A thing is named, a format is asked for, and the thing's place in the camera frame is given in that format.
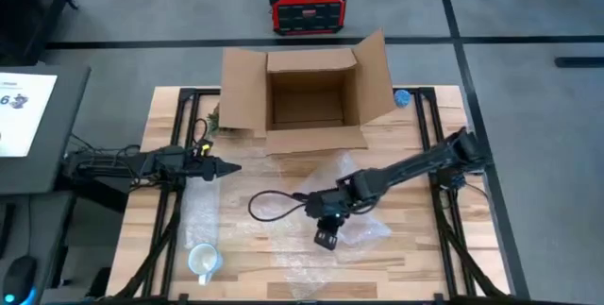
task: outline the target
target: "black frame rail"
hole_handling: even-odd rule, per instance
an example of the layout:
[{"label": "black frame rail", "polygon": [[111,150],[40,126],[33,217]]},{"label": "black frame rail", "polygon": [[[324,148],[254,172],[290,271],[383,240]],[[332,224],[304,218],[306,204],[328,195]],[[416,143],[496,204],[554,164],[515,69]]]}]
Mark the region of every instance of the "black frame rail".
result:
[{"label": "black frame rail", "polygon": [[[432,121],[432,126],[434,130],[435,139],[437,142],[440,142],[445,137],[443,132],[443,125],[441,123],[441,117],[438,110],[438,103],[436,99],[436,92],[433,87],[426,88],[394,88],[394,91],[398,89],[404,89],[408,91],[412,96],[416,108],[419,131],[422,140],[422,148],[423,150],[429,150],[431,143],[429,139],[429,131],[428,131],[428,120],[427,113],[425,111],[424,100],[427,100],[429,105],[429,115]],[[185,109],[188,105],[191,105],[191,112],[189,114],[189,119],[187,122],[187,128],[185,132],[185,147],[193,145],[193,137],[195,133],[195,125],[198,119],[198,110],[199,103],[204,95],[219,95],[220,89],[196,89],[196,88],[182,88],[178,94],[178,100],[176,105],[176,117],[173,125],[172,137],[170,144],[178,144],[179,138],[182,132],[182,125],[185,115]],[[459,205],[457,202],[457,198],[455,197],[457,191],[448,190],[446,192],[446,198],[449,204],[449,207],[446,209],[450,212],[452,227],[448,224],[448,220],[445,216],[445,208],[443,207],[443,203],[441,200],[441,194],[443,190],[440,187],[440,183],[435,174],[429,174],[429,188],[432,198],[432,206],[434,209],[434,217],[438,230],[439,237],[439,245],[441,249],[441,256],[443,259],[443,269],[445,271],[445,281],[446,288],[449,294],[449,297],[457,297],[459,295],[457,281],[455,279],[455,271],[453,267],[453,261],[451,257],[451,252],[449,245],[453,246],[454,250],[458,253],[458,256],[461,260],[461,272],[463,275],[463,283],[465,287],[465,295],[468,297],[476,296],[476,287],[474,280],[478,282],[479,285],[482,286],[484,293],[490,297],[504,297],[505,295],[501,293],[499,290],[495,288],[494,285],[488,280],[488,278],[482,273],[479,266],[474,262],[470,254],[467,252],[465,236],[463,233],[463,225],[461,221],[461,214]],[[179,212],[182,196],[184,191],[175,191],[176,193],[176,202],[174,205],[173,212]],[[151,240],[151,246],[157,244],[159,241],[159,237],[161,235],[161,230],[163,228],[163,224],[165,221],[167,206],[168,206],[168,196],[170,191],[161,190],[159,197],[159,204],[156,214],[156,223],[153,228],[153,237]],[[172,283],[172,275],[174,272],[174,259],[176,255],[176,241],[177,237],[174,235],[169,244],[166,255],[166,260],[164,263],[164,269],[162,273],[161,287],[159,291],[159,297],[156,300],[164,300],[167,299],[170,293],[170,285]],[[152,297],[152,285],[155,268],[151,268],[150,272],[146,276],[143,285],[143,293],[142,297]],[[407,304],[426,304],[430,303],[431,300],[418,300],[418,301],[379,301],[379,303],[407,303]],[[262,303],[290,303],[283,301],[263,301]],[[210,303],[234,303],[232,301],[205,301],[205,300],[196,300],[189,301],[188,295],[181,295],[181,300],[178,304],[182,305],[191,305],[191,304],[210,304]],[[258,303],[257,301],[237,301],[235,303],[245,303],[245,304],[253,304]]]}]

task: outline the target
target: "mug handle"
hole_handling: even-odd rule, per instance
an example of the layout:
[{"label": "mug handle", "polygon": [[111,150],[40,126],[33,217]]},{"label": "mug handle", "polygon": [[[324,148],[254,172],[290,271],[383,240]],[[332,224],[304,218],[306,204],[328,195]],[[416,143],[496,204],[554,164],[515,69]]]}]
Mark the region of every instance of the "mug handle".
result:
[{"label": "mug handle", "polygon": [[197,282],[199,282],[199,284],[201,286],[206,286],[210,282],[210,279],[211,279],[211,273],[208,273],[208,274],[199,276],[199,280]]}]

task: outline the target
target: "blue ball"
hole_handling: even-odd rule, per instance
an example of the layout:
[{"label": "blue ball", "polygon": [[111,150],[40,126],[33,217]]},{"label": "blue ball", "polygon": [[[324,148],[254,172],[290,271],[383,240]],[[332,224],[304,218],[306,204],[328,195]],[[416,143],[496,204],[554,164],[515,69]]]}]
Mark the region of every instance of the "blue ball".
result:
[{"label": "blue ball", "polygon": [[411,94],[404,89],[397,90],[394,93],[394,102],[399,108],[407,107],[409,102],[411,102]]}]

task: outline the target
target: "floor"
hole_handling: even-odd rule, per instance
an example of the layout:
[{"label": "floor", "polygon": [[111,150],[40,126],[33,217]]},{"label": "floor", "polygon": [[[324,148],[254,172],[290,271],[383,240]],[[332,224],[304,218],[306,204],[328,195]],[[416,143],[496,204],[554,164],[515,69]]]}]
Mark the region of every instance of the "floor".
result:
[{"label": "floor", "polygon": [[[231,40],[226,43],[234,46],[278,37],[270,27],[268,0],[78,2],[81,9],[66,9],[58,25],[54,47],[59,49],[47,51],[43,60],[92,67],[75,133],[102,146],[140,142],[155,86],[220,83],[222,48],[203,41]],[[604,290],[604,232],[599,226],[604,193],[598,183],[604,168],[598,136],[604,130],[604,70],[557,69],[553,59],[601,56],[604,43],[513,37],[602,35],[604,0],[451,4],[461,36],[482,42],[457,42],[457,53],[451,43],[389,44],[393,81],[463,85],[469,99],[476,98],[530,295],[598,303]],[[364,37],[380,27],[387,37],[406,40],[449,36],[451,22],[442,0],[349,0],[346,26],[338,37]],[[182,47],[151,42],[182,40],[198,42]],[[461,76],[460,50],[470,75]],[[73,268],[66,273],[84,276],[76,267],[90,264],[91,255],[111,261],[119,216],[88,212],[94,205],[78,207],[79,226],[98,225],[97,216],[110,219],[101,229],[75,232],[74,239],[86,244],[75,246],[69,258]],[[62,297],[76,296],[76,291],[64,293]]]}]

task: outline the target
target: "box flap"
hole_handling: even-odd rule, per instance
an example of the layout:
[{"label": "box flap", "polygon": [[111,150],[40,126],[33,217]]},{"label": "box flap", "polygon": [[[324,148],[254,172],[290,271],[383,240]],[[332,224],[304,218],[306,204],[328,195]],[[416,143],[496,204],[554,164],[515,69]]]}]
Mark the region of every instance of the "box flap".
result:
[{"label": "box flap", "polygon": [[269,73],[331,71],[353,68],[357,64],[352,50],[277,51],[268,54]]},{"label": "box flap", "polygon": [[352,51],[358,63],[355,79],[359,120],[365,124],[396,108],[382,30],[367,37]]},{"label": "box flap", "polygon": [[225,48],[219,123],[266,129],[266,53]]},{"label": "box flap", "polygon": [[367,142],[357,126],[272,130],[266,133],[268,154],[366,147]]}]

